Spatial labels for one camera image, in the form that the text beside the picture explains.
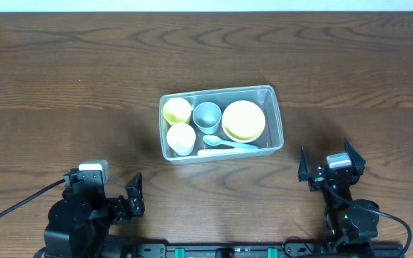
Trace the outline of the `clear plastic container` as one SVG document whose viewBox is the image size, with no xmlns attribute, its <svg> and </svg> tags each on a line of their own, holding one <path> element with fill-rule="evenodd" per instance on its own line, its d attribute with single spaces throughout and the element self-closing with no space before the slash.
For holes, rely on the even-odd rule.
<svg viewBox="0 0 413 258">
<path fill-rule="evenodd" d="M 193 151 L 187 156 L 180 156 L 175 153 L 167 143 L 167 132 L 172 125 L 163 118 L 163 105 L 171 98 L 181 97 L 191 104 L 191 119 L 189 125 L 196 133 L 196 141 Z M 229 149 L 233 148 L 227 145 L 210 146 L 203 141 L 203 136 L 206 135 L 200 131 L 193 120 L 194 108 L 203 102 L 212 102 L 218 105 L 222 111 L 233 102 L 238 100 L 247 100 L 257 104 L 264 112 L 266 117 L 266 125 L 262 135 L 250 143 L 256 145 L 257 150 L 250 150 L 243 153 L 229 153 L 215 156 L 198 156 L 197 151 L 201 149 Z M 269 85 L 247 86 L 247 87 L 232 87 L 215 90 L 203 90 L 195 92 L 182 92 L 170 95 L 164 95 L 160 99 L 159 108 L 159 130 L 161 138 L 161 150 L 164 158 L 173 164 L 199 163 L 208 161 L 220 161 L 233 158 L 247 158 L 252 156 L 264 156 L 274 153 L 282 148 L 284 144 L 283 124 L 280 115 L 280 109 L 277 103 L 277 98 L 274 89 Z M 231 140 L 226 136 L 222 128 L 222 120 L 216 133 L 212 134 L 219 136 L 223 140 Z"/>
</svg>

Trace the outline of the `pink plastic fork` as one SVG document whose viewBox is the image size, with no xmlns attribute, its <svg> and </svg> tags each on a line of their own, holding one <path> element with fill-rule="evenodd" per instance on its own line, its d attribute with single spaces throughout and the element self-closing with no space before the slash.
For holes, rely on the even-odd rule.
<svg viewBox="0 0 413 258">
<path fill-rule="evenodd" d="M 198 156 L 215 156 L 229 153 L 243 153 L 249 152 L 249 149 L 229 148 L 229 149 L 201 149 L 197 151 Z"/>
</svg>

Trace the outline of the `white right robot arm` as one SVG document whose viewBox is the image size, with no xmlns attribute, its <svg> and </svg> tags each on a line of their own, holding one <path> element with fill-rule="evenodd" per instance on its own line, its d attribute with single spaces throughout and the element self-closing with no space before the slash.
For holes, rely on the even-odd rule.
<svg viewBox="0 0 413 258">
<path fill-rule="evenodd" d="M 327 164 L 310 171 L 305 151 L 300 149 L 298 179 L 311 191 L 320 191 L 325 202 L 325 221 L 333 232 L 326 251 L 373 255 L 371 240 L 378 236 L 379 206 L 370 200 L 354 200 L 350 187 L 364 174 L 366 161 L 344 141 L 344 152 L 326 157 Z"/>
</svg>

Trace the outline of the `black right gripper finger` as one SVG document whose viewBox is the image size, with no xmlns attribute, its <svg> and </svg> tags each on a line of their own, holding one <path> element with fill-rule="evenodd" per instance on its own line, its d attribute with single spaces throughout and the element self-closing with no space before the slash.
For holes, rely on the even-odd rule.
<svg viewBox="0 0 413 258">
<path fill-rule="evenodd" d="M 304 147 L 301 147 L 300 148 L 300 164 L 298 168 L 298 179 L 299 181 L 307 181 L 309 178 L 310 178 L 310 173 L 308 172 Z"/>
<path fill-rule="evenodd" d="M 345 138 L 344 139 L 344 149 L 347 152 L 352 166 L 358 171 L 363 172 L 365 169 L 366 161 L 364 158 L 351 146 L 349 141 Z"/>
</svg>

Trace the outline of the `mint green plastic spoon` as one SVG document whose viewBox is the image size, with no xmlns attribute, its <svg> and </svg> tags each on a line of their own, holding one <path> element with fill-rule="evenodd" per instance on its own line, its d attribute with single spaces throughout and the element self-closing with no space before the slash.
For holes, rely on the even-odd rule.
<svg viewBox="0 0 413 258">
<path fill-rule="evenodd" d="M 256 145 L 250 145 L 247 143 L 238 143 L 230 140 L 223 140 L 219 136 L 216 135 L 204 135 L 203 141 L 210 146 L 218 146 L 218 145 L 227 145 L 233 148 L 238 149 L 245 149 L 245 150 L 257 150 L 258 147 Z"/>
</svg>

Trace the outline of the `white plastic cup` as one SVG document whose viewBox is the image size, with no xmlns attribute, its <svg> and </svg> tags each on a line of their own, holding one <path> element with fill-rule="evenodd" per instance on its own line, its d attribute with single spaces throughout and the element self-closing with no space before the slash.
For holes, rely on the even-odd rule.
<svg viewBox="0 0 413 258">
<path fill-rule="evenodd" d="M 170 127 L 166 139 L 169 147 L 175 153 L 180 156 L 187 156 L 194 149 L 196 133 L 189 124 L 177 123 Z"/>
</svg>

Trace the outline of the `yellow plastic cup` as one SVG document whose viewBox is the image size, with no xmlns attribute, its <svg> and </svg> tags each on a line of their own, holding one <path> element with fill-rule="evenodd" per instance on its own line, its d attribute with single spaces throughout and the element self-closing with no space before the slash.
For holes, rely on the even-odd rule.
<svg viewBox="0 0 413 258">
<path fill-rule="evenodd" d="M 162 108 L 163 118 L 169 123 L 169 125 L 175 125 L 178 123 L 189 124 L 191 112 L 191 104 L 181 97 L 171 98 L 163 105 Z"/>
</svg>

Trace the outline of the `yellow plastic bowl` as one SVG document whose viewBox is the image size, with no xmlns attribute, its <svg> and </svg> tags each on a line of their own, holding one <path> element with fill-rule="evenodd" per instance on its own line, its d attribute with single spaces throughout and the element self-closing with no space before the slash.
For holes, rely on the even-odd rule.
<svg viewBox="0 0 413 258">
<path fill-rule="evenodd" d="M 263 110 L 255 103 L 238 100 L 228 105 L 222 114 L 222 128 L 227 128 L 239 137 L 250 137 L 263 133 L 266 117 Z"/>
</svg>

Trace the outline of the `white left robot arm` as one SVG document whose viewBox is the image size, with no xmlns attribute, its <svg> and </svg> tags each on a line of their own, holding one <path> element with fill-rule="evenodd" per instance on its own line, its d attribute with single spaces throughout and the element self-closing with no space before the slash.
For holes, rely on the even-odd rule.
<svg viewBox="0 0 413 258">
<path fill-rule="evenodd" d="M 137 257 L 138 247 L 109 235 L 112 225 L 128 225 L 144 214 L 142 174 L 125 185 L 127 197 L 108 198 L 102 171 L 73 168 L 64 175 L 62 199 L 48 213 L 45 247 L 34 254 L 47 258 Z"/>
</svg>

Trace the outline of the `grey blue plastic cup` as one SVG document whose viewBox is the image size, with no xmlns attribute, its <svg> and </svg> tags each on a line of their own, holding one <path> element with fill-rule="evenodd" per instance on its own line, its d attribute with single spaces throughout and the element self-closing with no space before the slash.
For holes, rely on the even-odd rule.
<svg viewBox="0 0 413 258">
<path fill-rule="evenodd" d="M 220 107 L 212 102 L 203 102 L 194 108 L 194 123 L 206 135 L 217 132 L 221 119 L 222 111 Z"/>
</svg>

